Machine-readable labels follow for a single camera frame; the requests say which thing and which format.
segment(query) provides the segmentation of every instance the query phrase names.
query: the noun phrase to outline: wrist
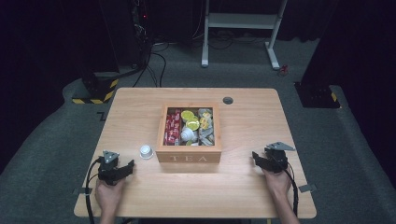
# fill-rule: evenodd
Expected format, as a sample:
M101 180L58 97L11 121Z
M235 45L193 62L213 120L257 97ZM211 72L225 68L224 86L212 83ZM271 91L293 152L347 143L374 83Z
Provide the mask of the wrist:
M114 220L116 219L115 213L109 213L102 211L102 215L100 216L101 224L114 224Z
M280 191L280 190L272 190L271 196L273 197L274 201L277 202L283 202L283 201L289 201L288 199L288 194L286 192Z

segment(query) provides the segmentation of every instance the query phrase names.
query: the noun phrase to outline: yellow black hazard tape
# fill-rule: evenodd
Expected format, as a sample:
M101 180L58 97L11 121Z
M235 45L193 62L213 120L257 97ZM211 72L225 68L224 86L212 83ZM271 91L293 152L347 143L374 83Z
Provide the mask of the yellow black hazard tape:
M335 95L334 92L332 92L332 100L333 100L334 102L337 102L337 96Z
M110 101L111 97L114 94L114 90L116 89L117 83L119 82L118 79L111 81L109 86L105 90L100 90L95 96L88 97L88 98L73 98L72 101L78 105L84 104L106 104Z

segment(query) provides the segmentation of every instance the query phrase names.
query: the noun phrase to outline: gray carpet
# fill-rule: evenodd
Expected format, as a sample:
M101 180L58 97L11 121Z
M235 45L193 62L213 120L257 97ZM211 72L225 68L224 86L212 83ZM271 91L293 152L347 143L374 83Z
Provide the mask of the gray carpet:
M234 41L227 49L210 48L207 68L201 67L201 48L155 46L153 51L166 59L162 86L276 89L307 181L318 187L312 193L318 215L302 223L396 223L395 189L362 136L341 88L332 86L342 108L317 109L303 108L293 87L318 41L276 41L276 56L290 69L280 77L269 64L263 42L250 40ZM211 41L217 48L226 44ZM149 66L159 85L163 59L152 55ZM123 77L117 88L132 87L137 79L138 74ZM104 126L98 112L107 113L111 101L74 105L71 98L80 83L64 88L64 105L32 132L1 174L0 223L89 223L74 215L74 190L83 183ZM148 71L136 87L155 87Z

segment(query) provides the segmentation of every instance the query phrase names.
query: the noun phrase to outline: wooden table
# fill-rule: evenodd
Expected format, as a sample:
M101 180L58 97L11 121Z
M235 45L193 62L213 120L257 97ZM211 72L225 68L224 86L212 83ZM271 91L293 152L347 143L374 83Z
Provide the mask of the wooden table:
M232 97L233 103L224 104L224 97ZM140 158L141 146L156 149L162 107L169 102L219 104L220 163L159 163L155 155L149 160ZM261 154L274 142L294 147L275 90L120 88L92 161L103 156L103 150L120 153L120 167L135 161L134 174L127 177L119 217L271 218L277 217L276 210L251 151ZM287 157L297 186L302 186L306 180L297 151L287 151ZM292 203L292 189L289 197ZM311 193L300 192L299 197L299 217L314 217L317 212ZM93 195L92 211L100 216ZM75 214L88 215L83 194L78 196Z

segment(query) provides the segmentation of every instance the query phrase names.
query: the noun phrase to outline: hole in table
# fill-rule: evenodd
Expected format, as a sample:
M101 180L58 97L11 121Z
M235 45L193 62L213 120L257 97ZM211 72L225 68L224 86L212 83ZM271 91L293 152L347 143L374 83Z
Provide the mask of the hole in table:
M226 104L226 105L230 105L230 104L233 103L233 98L229 97L229 96L226 96L226 97L223 98L223 103Z

